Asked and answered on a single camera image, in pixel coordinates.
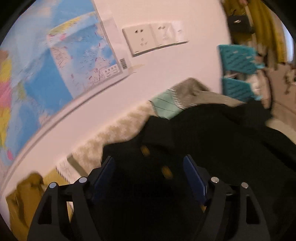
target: white map border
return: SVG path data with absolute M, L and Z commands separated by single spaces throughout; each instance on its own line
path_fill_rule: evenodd
M 130 59 L 128 56 L 128 49 L 126 45 L 122 42 L 122 38 L 120 36 L 119 29 L 116 26 L 115 20 L 113 18 L 112 12 L 105 2 L 106 0 L 92 0 L 94 3 L 95 11 L 97 12 L 98 18 L 101 21 L 103 32 L 105 33 L 106 39 L 110 44 L 110 48 L 113 50 L 115 54 L 115 59 L 119 68 L 121 69 L 121 73 L 111 77 L 108 80 L 105 80 L 104 83 L 88 90 L 86 93 L 82 93 L 79 97 L 72 100 L 69 104 L 65 105 L 65 107 L 60 110 L 57 114 L 55 114 L 52 118 L 50 118 L 44 126 L 42 126 L 25 144 L 25 146 L 18 153 L 15 158 L 13 164 L 9 167 L 7 173 L 4 177 L 0 177 L 0 197 L 2 198 L 2 194 L 13 174 L 13 172 L 17 169 L 19 164 L 25 158 L 25 156 L 30 152 L 30 150 L 37 144 L 37 142 L 51 129 L 53 129 L 60 121 L 66 118 L 69 114 L 75 111 L 77 108 L 82 106 L 92 97 L 101 93 L 108 87 L 111 87 L 115 83 L 123 80 L 125 77 L 129 75 L 129 68 L 123 69 L 120 65 L 120 59 L 125 59 L 128 67 L 131 67 Z

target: blue ocean on map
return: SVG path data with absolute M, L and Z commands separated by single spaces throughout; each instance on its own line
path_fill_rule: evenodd
M 0 159 L 117 67 L 91 0 L 37 0 L 0 46 Z

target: brown cloth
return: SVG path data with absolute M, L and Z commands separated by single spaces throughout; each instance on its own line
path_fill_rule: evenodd
M 29 227 L 43 195 L 43 179 L 37 173 L 20 182 L 6 201 L 9 209 L 10 228 L 19 241 L 26 241 Z

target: grey fabric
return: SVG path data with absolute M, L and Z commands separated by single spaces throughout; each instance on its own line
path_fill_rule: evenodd
M 194 78 L 177 84 L 171 88 L 175 104 L 186 109 L 199 104 L 225 104 L 231 107 L 242 104 L 242 101 L 209 91 L 209 88 Z

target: mint green fabric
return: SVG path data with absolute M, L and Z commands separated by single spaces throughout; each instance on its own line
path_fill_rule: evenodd
M 159 117 L 171 119 L 179 114 L 182 109 L 175 105 L 170 90 L 166 90 L 151 100 L 152 105 Z

